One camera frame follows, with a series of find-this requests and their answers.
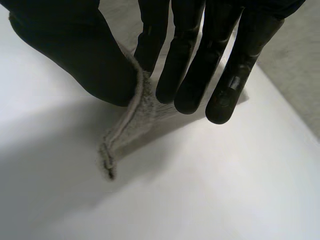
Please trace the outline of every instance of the gloved hand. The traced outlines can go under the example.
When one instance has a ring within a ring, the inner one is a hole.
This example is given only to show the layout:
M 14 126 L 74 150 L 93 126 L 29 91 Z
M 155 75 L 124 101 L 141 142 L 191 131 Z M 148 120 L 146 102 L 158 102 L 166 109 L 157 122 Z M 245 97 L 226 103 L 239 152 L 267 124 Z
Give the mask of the gloved hand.
M 263 47 L 282 26 L 284 18 L 303 2 L 172 0 L 175 32 L 157 85 L 157 99 L 163 104 L 174 101 L 176 109 L 183 114 L 194 113 L 241 16 L 232 53 L 206 107 L 211 122 L 227 122 Z M 134 56 L 152 73 L 166 38 L 169 0 L 139 0 L 139 5 L 143 32 Z M 186 73 L 204 6 L 202 39 Z
M 15 32 L 91 95 L 127 106 L 137 72 L 99 12 L 99 0 L 0 0 Z

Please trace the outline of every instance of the hand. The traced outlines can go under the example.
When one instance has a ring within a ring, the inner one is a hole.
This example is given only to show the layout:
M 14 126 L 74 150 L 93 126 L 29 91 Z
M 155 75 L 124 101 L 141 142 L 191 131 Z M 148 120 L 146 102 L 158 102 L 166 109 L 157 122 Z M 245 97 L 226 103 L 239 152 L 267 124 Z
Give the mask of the hand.
M 135 57 L 152 73 L 166 38 L 168 0 L 139 0 L 143 32 Z M 187 71 L 197 40 L 201 17 L 205 18 L 199 49 Z M 156 89 L 157 99 L 174 101 L 183 114 L 194 113 L 214 75 L 232 31 L 240 18 L 237 38 L 225 70 L 206 107 L 207 118 L 216 124 L 227 122 L 263 47 L 284 20 L 229 4 L 224 0 L 172 0 L 175 32 Z

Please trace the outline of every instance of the fingertip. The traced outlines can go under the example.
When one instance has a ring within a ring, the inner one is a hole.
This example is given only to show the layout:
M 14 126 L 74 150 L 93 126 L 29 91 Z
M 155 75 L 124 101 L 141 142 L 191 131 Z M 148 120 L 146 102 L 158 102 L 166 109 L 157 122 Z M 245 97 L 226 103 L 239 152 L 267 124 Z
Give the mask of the fingertip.
M 212 122 L 213 124 L 222 125 L 228 122 L 232 116 L 233 110 L 230 109 L 222 109 L 207 106 L 205 109 L 206 118 Z
M 195 104 L 195 102 L 192 101 L 192 99 L 187 99 L 186 97 L 183 97 L 181 94 L 179 94 L 179 91 L 174 99 L 174 107 L 179 113 L 185 115 L 193 114 L 198 109 L 198 105 Z

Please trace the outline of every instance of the white table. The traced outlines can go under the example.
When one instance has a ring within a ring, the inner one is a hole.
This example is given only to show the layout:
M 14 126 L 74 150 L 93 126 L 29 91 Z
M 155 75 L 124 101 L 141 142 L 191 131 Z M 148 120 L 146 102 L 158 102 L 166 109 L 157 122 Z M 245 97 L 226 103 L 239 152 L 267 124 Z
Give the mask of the white table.
M 318 240 L 320 148 L 256 67 L 249 101 L 127 156 L 109 183 L 100 134 L 121 109 L 89 96 L 0 8 L 0 239 Z

